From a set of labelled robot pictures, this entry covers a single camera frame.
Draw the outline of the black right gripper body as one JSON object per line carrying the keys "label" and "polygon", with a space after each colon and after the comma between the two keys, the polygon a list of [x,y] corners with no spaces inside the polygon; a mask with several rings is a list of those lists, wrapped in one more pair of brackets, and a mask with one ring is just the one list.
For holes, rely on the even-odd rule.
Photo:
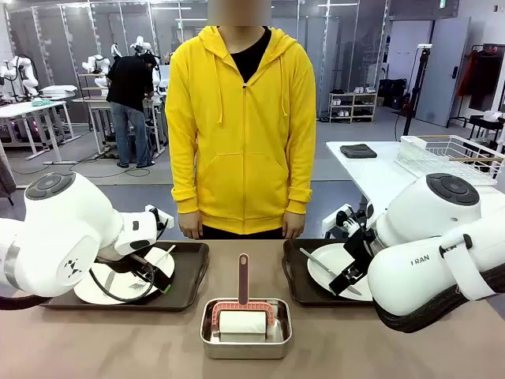
{"label": "black right gripper body", "polygon": [[358,229],[344,244],[344,250],[353,258],[349,265],[351,269],[367,269],[372,262],[372,243],[376,240],[376,234],[372,229],[363,231]]}

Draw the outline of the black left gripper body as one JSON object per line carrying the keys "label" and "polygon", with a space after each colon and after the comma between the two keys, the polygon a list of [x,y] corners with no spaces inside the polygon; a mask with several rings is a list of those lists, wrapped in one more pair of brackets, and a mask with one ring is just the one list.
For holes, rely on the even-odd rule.
{"label": "black left gripper body", "polygon": [[154,277],[155,266],[135,253],[129,255],[130,271],[139,277]]}

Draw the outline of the person's left hand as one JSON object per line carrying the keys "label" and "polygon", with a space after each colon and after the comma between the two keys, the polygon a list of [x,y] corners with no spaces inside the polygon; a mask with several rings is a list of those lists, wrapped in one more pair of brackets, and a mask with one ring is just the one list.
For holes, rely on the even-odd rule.
{"label": "person's left hand", "polygon": [[286,211],[282,221],[284,239],[295,239],[302,235],[305,229],[305,214]]}

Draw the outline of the person's right hand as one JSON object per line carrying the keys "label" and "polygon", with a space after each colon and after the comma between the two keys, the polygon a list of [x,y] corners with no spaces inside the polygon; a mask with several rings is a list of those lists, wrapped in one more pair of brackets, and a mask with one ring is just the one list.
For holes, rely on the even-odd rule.
{"label": "person's right hand", "polygon": [[186,238],[198,240],[203,234],[202,218],[199,211],[179,213],[178,224],[182,234]]}

